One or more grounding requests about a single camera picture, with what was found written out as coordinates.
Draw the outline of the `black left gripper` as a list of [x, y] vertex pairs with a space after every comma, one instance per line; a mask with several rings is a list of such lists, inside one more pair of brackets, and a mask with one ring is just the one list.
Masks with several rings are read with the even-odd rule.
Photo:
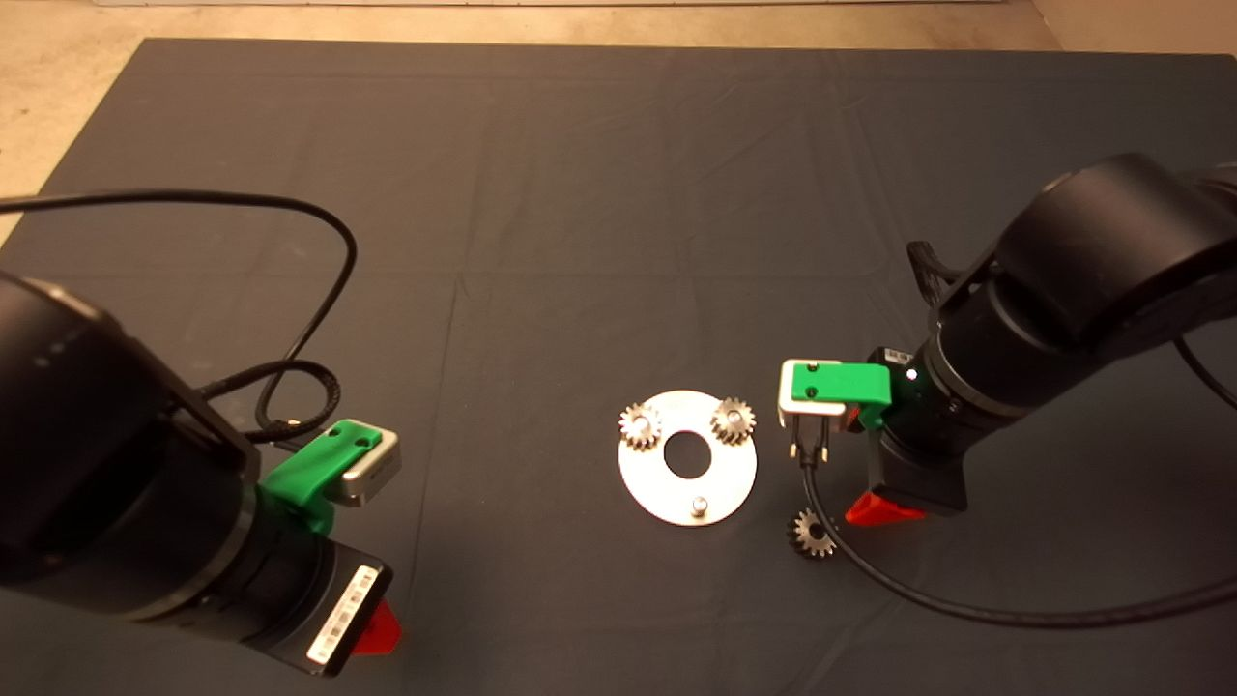
[[336, 677], [353, 656], [396, 651], [403, 629], [383, 600], [392, 580], [383, 560], [294, 516], [260, 514], [208, 593], [208, 635], [310, 677]]

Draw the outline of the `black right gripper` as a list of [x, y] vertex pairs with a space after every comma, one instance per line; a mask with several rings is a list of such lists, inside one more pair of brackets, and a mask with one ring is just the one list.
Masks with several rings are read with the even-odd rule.
[[964, 455], [983, 419], [922, 354], [880, 345], [870, 363], [889, 371], [891, 404], [870, 430], [870, 492], [845, 512], [850, 525], [922, 520], [969, 511]]

